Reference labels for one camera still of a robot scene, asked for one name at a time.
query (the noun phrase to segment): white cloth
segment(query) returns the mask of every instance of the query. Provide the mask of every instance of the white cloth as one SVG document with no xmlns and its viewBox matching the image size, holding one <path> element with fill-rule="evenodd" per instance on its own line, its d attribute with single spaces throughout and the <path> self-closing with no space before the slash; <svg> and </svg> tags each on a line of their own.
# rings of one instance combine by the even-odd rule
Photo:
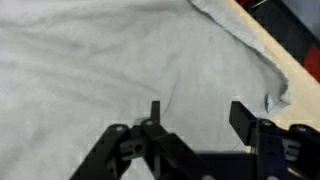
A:
<svg viewBox="0 0 320 180">
<path fill-rule="evenodd" d="M 1 0 L 0 175 L 69 179 L 112 123 L 161 101 L 195 150 L 243 146 L 232 100 L 267 117 L 288 80 L 223 0 Z M 123 179 L 150 179 L 142 160 Z"/>
</svg>

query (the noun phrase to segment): crumpled fabric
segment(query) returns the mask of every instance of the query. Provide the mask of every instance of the crumpled fabric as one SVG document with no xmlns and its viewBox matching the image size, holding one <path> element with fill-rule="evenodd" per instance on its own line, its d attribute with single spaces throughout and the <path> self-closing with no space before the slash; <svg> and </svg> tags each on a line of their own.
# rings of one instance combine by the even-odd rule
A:
<svg viewBox="0 0 320 180">
<path fill-rule="evenodd" d="M 267 118 L 290 90 L 223 0 L 0 1 L 1 179 L 69 179 L 108 126 L 148 117 L 153 100 L 194 150 L 242 150 L 232 100 Z M 152 176 L 139 159 L 122 179 Z"/>
</svg>

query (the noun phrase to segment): screw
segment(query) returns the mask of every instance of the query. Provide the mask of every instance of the screw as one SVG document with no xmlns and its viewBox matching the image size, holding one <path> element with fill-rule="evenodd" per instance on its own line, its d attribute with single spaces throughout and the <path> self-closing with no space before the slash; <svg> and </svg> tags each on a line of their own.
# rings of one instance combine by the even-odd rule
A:
<svg viewBox="0 0 320 180">
<path fill-rule="evenodd" d="M 118 127 L 116 128 L 116 130 L 117 130 L 117 131 L 122 131 L 122 130 L 123 130 L 123 127 L 122 127 L 122 126 L 118 126 Z"/>
<path fill-rule="evenodd" d="M 151 125 L 153 124 L 153 122 L 152 122 L 152 121 L 147 121 L 146 124 L 147 124 L 148 126 L 151 126 Z"/>
<path fill-rule="evenodd" d="M 263 121 L 263 124 L 264 124 L 265 126 L 271 126 L 271 123 L 270 123 L 269 121 Z"/>
<path fill-rule="evenodd" d="M 275 176 L 269 176 L 267 178 L 267 180 L 279 180 L 279 178 L 275 177 Z"/>
<path fill-rule="evenodd" d="M 215 180 L 215 179 L 210 175 L 204 175 L 202 176 L 201 180 Z"/>
<path fill-rule="evenodd" d="M 302 131 L 302 132 L 305 132 L 307 129 L 306 128 L 304 128 L 303 126 L 297 126 L 297 129 L 299 130 L 299 131 Z"/>
</svg>

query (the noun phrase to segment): black mechanical arm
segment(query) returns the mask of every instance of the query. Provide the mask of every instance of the black mechanical arm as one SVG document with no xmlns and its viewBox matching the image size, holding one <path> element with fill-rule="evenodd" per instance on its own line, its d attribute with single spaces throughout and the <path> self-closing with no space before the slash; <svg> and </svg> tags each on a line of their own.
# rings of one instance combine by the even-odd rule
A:
<svg viewBox="0 0 320 180">
<path fill-rule="evenodd" d="M 150 118 L 140 125 L 109 126 L 70 180 L 119 180 L 140 157 L 155 180 L 320 179 L 315 129 L 303 124 L 281 129 L 240 102 L 232 102 L 230 124 L 251 153 L 196 153 L 161 126 L 160 102 L 154 101 Z"/>
</svg>

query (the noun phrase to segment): wooden table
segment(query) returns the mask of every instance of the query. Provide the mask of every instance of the wooden table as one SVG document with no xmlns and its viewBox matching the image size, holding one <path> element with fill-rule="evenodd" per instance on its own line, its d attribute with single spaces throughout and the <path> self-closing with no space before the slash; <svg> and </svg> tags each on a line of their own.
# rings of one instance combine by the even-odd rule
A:
<svg viewBox="0 0 320 180">
<path fill-rule="evenodd" d="M 272 120 L 285 129 L 291 124 L 303 123 L 320 131 L 319 83 L 236 1 L 226 1 L 248 24 L 269 51 L 274 62 L 289 78 L 292 105 L 281 110 Z"/>
</svg>

